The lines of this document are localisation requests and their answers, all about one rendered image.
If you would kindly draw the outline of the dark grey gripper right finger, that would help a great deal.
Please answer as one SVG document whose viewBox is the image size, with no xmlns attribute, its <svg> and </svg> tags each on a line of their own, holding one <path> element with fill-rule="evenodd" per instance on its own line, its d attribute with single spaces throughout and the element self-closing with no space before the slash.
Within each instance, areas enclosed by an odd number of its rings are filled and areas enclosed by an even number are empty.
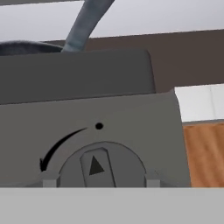
<svg viewBox="0 0 224 224">
<path fill-rule="evenodd" d="M 155 170 L 148 170 L 145 174 L 147 187 L 173 187 L 172 184 L 164 181 Z"/>
</svg>

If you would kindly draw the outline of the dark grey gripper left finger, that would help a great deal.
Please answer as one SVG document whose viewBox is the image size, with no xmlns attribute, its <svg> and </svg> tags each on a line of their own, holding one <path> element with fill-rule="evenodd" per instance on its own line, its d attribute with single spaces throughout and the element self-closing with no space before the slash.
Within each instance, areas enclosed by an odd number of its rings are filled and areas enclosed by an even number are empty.
<svg viewBox="0 0 224 224">
<path fill-rule="evenodd" d="M 27 184 L 26 187 L 59 187 L 60 175 L 57 172 L 43 171 L 37 179 Z"/>
</svg>

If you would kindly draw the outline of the grey round hob knob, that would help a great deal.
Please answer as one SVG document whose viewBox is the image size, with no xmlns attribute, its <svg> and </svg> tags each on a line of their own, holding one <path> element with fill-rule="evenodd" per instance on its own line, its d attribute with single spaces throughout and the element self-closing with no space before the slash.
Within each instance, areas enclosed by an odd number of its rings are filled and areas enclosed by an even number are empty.
<svg viewBox="0 0 224 224">
<path fill-rule="evenodd" d="M 61 187 L 146 187 L 145 168 L 138 155 L 119 143 L 91 143 L 63 164 Z"/>
</svg>

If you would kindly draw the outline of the wooden cupboard front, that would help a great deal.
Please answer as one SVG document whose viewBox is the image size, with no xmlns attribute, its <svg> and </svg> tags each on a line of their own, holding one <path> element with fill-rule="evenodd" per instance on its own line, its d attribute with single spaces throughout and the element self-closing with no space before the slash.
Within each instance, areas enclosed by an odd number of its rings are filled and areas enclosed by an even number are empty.
<svg viewBox="0 0 224 224">
<path fill-rule="evenodd" d="M 192 187 L 224 187 L 224 122 L 184 127 Z"/>
</svg>

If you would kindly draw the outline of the grey hob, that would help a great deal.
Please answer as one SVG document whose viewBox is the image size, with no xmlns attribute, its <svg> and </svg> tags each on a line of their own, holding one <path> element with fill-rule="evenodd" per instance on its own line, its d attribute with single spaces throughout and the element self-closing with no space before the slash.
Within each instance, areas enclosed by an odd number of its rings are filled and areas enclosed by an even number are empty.
<svg viewBox="0 0 224 224">
<path fill-rule="evenodd" d="M 145 171 L 191 184 L 179 102 L 157 93 L 145 50 L 0 56 L 0 187 L 26 187 L 98 142 L 134 151 Z"/>
</svg>

